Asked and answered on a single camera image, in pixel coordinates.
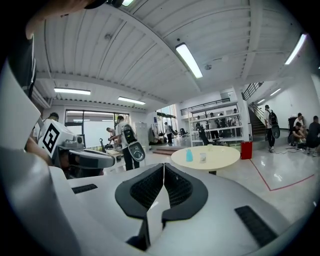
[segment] red bin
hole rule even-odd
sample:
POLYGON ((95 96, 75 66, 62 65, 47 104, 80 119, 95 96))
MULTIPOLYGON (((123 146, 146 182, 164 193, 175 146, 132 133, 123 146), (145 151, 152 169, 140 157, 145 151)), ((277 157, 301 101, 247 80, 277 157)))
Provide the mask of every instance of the red bin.
POLYGON ((241 159, 252 158, 252 141, 241 142, 241 159))

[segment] red floor line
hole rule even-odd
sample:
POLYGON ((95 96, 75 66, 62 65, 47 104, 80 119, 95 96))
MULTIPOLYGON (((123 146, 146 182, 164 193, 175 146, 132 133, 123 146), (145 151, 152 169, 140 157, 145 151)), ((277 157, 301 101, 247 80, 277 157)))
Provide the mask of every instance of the red floor line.
POLYGON ((250 159, 250 162, 253 164, 254 168, 256 169, 256 171, 258 172, 258 174, 260 175, 261 179, 263 180, 264 184, 266 185, 266 187, 268 188, 269 191, 271 191, 268 183, 266 182, 266 180, 264 179, 264 177, 262 177, 260 171, 258 170, 258 168, 256 167, 256 165, 254 164, 254 162, 252 162, 252 160, 250 159))
POLYGON ((314 176, 314 174, 312 174, 312 175, 310 175, 309 177, 306 177, 306 178, 304 178, 304 179, 302 179, 302 180, 299 180, 299 181, 297 181, 297 182, 295 182, 295 183, 292 183, 292 184, 289 184, 289 185, 286 185, 286 186, 282 186, 282 187, 278 187, 278 188, 275 188, 275 189, 270 189, 268 183, 266 182, 266 180, 264 179, 264 177, 261 175, 260 171, 258 170, 258 168, 256 167, 256 165, 254 164, 254 162, 252 162, 251 159, 250 159, 250 162, 251 162, 251 163, 253 164, 253 166, 255 167, 256 171, 257 171, 258 174, 260 175, 261 179, 263 180, 264 184, 267 186, 267 188, 269 189, 269 191, 275 191, 275 190, 285 189, 285 188, 287 188, 287 187, 290 187, 290 186, 293 186, 293 185, 298 184, 298 183, 300 183, 300 182, 303 182, 303 181, 311 178, 312 176, 314 176))
POLYGON ((300 183, 300 182, 303 182, 303 181, 311 178, 312 176, 314 176, 314 174, 312 174, 311 176, 306 177, 306 178, 304 178, 304 179, 302 179, 302 180, 299 180, 299 181, 297 181, 297 182, 295 182, 295 183, 292 183, 292 184, 290 184, 290 185, 286 185, 286 186, 278 187, 278 188, 275 188, 275 189, 271 189, 270 191, 285 189, 285 188, 287 188, 287 187, 290 187, 290 186, 293 186, 293 185, 298 184, 298 183, 300 183))

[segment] blue bottle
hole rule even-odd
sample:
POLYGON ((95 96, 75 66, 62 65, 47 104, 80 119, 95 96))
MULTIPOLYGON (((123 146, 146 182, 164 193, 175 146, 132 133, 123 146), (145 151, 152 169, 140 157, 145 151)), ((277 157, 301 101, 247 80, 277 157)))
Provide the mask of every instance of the blue bottle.
POLYGON ((192 152, 190 149, 186 150, 186 161, 187 162, 192 162, 194 160, 194 157, 192 155, 192 152))

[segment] round table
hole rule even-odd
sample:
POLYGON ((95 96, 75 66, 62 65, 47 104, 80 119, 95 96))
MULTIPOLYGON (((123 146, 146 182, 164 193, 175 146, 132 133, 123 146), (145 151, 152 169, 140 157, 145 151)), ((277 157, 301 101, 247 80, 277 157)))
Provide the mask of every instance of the round table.
POLYGON ((240 152, 228 146, 194 146, 174 152, 171 159, 179 166, 216 174, 217 169, 230 166, 238 161, 240 152), (187 150, 191 150, 193 161, 187 162, 187 150), (206 162, 200 162, 200 154, 206 154, 206 162))

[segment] backpack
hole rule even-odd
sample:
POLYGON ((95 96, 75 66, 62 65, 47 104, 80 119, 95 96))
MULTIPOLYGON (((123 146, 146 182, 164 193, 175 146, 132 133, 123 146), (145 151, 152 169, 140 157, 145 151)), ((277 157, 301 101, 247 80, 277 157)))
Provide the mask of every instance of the backpack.
POLYGON ((278 124, 278 118, 277 118, 277 115, 274 113, 273 110, 271 110, 271 112, 268 110, 269 112, 269 124, 271 126, 274 126, 274 125, 277 125, 278 124))

